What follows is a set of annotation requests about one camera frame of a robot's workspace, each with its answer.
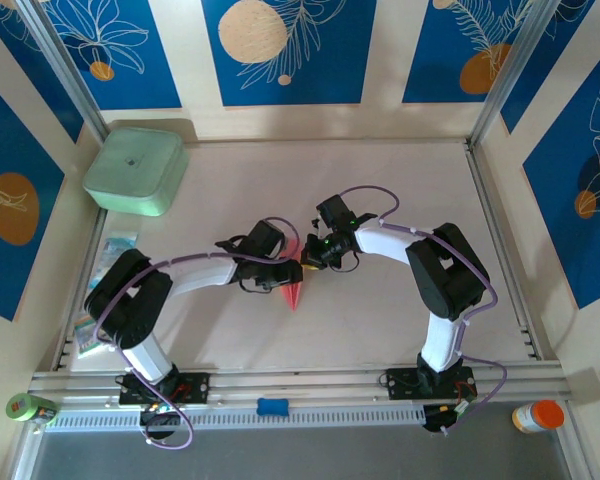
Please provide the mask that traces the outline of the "pink paper sheet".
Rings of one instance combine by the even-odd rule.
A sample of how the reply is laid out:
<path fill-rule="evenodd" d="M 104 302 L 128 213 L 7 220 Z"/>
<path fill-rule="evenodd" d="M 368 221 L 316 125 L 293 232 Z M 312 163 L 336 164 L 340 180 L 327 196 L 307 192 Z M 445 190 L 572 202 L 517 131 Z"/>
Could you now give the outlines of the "pink paper sheet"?
<path fill-rule="evenodd" d="M 284 246 L 281 248 L 280 257 L 289 257 L 296 263 L 300 263 L 301 250 L 302 244 L 299 240 L 286 237 Z M 292 312 L 295 312 L 298 308 L 301 298 L 301 286 L 302 281 L 298 281 L 279 288 Z"/>

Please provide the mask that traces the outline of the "mint green square case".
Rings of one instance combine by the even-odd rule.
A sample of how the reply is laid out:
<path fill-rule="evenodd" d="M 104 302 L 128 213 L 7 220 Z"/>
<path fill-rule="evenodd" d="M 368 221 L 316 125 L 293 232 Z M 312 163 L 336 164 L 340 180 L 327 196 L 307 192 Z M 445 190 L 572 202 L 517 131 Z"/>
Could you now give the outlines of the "mint green square case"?
<path fill-rule="evenodd" d="M 83 188 L 103 209 L 161 216 L 173 203 L 188 162 L 176 133 L 118 128 L 104 141 Z"/>

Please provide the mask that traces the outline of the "blue bone-shaped clip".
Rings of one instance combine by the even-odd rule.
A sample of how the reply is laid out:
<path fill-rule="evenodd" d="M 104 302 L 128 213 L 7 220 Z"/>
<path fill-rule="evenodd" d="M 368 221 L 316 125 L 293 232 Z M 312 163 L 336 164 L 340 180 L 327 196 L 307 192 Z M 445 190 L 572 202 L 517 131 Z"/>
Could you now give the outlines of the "blue bone-shaped clip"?
<path fill-rule="evenodd" d="M 289 400 L 288 399 L 259 398 L 257 400 L 256 414 L 261 417 L 265 417 L 265 416 L 288 417 L 289 416 Z"/>

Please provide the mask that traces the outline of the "clear packet with blue print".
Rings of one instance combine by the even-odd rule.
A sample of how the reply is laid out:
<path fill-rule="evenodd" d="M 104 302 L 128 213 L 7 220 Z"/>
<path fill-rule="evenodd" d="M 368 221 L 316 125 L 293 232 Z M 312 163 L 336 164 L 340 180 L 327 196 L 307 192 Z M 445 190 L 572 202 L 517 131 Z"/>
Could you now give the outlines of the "clear packet with blue print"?
<path fill-rule="evenodd" d="M 136 246 L 137 238 L 137 232 L 114 231 L 105 239 L 92 277 L 92 286 L 95 286 L 106 275 L 124 252 Z"/>

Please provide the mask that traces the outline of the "black controller board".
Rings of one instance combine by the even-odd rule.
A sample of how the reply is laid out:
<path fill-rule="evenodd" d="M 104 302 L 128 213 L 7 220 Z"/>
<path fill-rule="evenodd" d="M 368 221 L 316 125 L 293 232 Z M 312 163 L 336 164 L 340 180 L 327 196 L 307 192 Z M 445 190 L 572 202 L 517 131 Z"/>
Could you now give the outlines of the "black controller board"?
<path fill-rule="evenodd" d="M 455 425 L 458 419 L 468 410 L 470 402 L 461 400 L 456 405 L 440 404 L 425 405 L 425 423 L 423 427 L 431 433 L 440 433 L 448 435 L 450 428 Z"/>
<path fill-rule="evenodd" d="M 154 403 L 140 413 L 140 427 L 152 440 L 164 440 L 173 435 L 181 425 L 181 418 L 166 403 Z"/>

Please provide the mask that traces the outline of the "clear packet with green print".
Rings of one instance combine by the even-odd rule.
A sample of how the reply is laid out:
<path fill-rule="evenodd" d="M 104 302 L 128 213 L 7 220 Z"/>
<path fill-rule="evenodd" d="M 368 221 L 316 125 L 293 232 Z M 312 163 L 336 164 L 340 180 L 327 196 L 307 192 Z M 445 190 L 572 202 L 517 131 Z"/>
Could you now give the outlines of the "clear packet with green print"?
<path fill-rule="evenodd" d="M 75 322 L 74 342 L 79 359 L 103 352 L 106 349 L 106 346 L 94 337 L 95 327 L 96 321 L 89 315 L 83 316 Z"/>

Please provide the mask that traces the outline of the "green labelled cylinder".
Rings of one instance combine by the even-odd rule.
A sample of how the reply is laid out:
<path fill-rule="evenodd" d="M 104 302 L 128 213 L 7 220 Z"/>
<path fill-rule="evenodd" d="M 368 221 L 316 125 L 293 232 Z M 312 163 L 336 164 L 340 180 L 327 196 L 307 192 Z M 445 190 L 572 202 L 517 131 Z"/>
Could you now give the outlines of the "green labelled cylinder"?
<path fill-rule="evenodd" d="M 59 413 L 59 406 L 55 402 L 39 396 L 31 397 L 31 407 L 33 413 L 30 421 L 41 425 L 53 423 Z"/>

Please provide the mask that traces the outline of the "bottle with orange lid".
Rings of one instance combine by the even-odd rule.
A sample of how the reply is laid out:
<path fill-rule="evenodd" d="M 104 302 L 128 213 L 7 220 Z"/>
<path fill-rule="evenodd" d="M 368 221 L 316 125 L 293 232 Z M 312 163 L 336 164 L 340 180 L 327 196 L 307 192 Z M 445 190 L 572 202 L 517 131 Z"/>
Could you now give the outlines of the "bottle with orange lid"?
<path fill-rule="evenodd" d="M 560 428 L 565 414 L 555 401 L 539 400 L 516 408 L 511 419 L 519 431 L 533 434 Z"/>

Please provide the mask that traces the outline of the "green tape roll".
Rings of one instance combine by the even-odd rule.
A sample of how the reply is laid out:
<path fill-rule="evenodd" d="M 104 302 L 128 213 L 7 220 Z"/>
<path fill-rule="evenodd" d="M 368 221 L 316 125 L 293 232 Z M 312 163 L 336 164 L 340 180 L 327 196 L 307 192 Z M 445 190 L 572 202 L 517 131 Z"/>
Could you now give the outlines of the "green tape roll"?
<path fill-rule="evenodd" d="M 27 422 L 36 413 L 36 401 L 28 393 L 18 393 L 12 396 L 5 406 L 7 417 L 17 422 Z"/>

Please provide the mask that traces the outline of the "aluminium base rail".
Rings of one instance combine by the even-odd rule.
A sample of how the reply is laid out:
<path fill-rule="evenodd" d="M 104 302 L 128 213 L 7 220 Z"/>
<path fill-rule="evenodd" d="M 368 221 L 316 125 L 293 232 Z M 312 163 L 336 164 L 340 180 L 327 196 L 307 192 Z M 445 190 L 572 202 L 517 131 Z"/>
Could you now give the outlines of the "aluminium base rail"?
<path fill-rule="evenodd" d="M 211 405 L 247 405 L 259 398 L 287 399 L 294 405 L 386 403 L 388 393 L 378 381 L 383 369 L 215 371 L 210 374 L 207 401 Z M 568 400 L 572 397 L 557 361 L 513 362 L 497 401 Z M 104 372 L 36 373 L 28 391 L 71 404 L 115 398 L 119 374 Z"/>

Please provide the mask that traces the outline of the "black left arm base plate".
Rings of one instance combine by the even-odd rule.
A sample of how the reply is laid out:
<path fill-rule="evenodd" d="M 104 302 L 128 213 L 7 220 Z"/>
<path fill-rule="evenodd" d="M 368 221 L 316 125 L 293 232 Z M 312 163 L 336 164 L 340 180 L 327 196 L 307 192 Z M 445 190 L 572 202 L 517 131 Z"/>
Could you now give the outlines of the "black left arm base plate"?
<path fill-rule="evenodd" d="M 209 393 L 209 373 L 170 374 L 154 386 L 163 396 L 176 404 L 204 405 Z M 135 375 L 127 373 L 115 377 L 120 387 L 120 405 L 148 405 L 161 402 Z"/>

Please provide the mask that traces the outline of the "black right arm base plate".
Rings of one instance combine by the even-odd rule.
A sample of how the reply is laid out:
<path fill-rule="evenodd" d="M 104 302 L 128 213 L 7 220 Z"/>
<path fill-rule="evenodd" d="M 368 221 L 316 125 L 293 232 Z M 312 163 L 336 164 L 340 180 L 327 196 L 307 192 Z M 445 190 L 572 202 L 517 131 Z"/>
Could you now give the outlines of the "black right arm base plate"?
<path fill-rule="evenodd" d="M 425 367 L 391 368 L 385 371 L 385 387 L 390 400 L 475 399 L 477 389 L 470 379 L 470 367 L 460 366 L 435 373 Z"/>

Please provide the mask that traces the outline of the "aluminium side rail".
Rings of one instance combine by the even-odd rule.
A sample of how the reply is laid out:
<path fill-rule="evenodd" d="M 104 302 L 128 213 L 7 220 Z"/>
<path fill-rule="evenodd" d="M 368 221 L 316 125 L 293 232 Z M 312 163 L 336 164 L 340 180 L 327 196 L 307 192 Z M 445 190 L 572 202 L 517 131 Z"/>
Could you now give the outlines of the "aluminium side rail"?
<path fill-rule="evenodd" d="M 77 280 L 71 290 L 68 307 L 65 312 L 65 322 L 60 330 L 59 338 L 51 361 L 51 370 L 58 371 L 66 367 L 71 355 L 74 322 L 80 317 L 83 302 L 86 298 L 91 272 L 95 263 L 100 239 L 104 230 L 107 212 L 99 208 L 90 230 L 84 257 L 78 272 Z"/>
<path fill-rule="evenodd" d="M 527 356 L 532 360 L 540 361 L 543 359 L 543 355 L 538 347 L 533 325 L 531 324 L 529 317 L 529 311 L 507 250 L 504 231 L 496 212 L 495 197 L 490 193 L 480 162 L 468 145 L 465 146 L 465 154 L 492 238 L 506 290 L 515 313 L 519 330 L 526 345 Z"/>

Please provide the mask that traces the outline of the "aluminium corner post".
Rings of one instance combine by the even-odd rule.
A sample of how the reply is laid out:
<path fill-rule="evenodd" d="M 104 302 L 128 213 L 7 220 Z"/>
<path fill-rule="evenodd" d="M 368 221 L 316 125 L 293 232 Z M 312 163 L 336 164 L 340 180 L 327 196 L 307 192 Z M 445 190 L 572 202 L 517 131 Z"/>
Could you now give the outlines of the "aluminium corner post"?
<path fill-rule="evenodd" d="M 484 106 L 466 139 L 466 147 L 473 152 L 486 137 L 492 123 L 516 85 L 528 60 L 551 21 L 561 0 L 534 0 L 514 40 L 505 63 L 488 93 Z"/>
<path fill-rule="evenodd" d="M 45 59 L 82 116 L 95 140 L 102 145 L 109 135 L 99 107 L 69 51 L 38 0 L 14 0 L 20 16 Z"/>

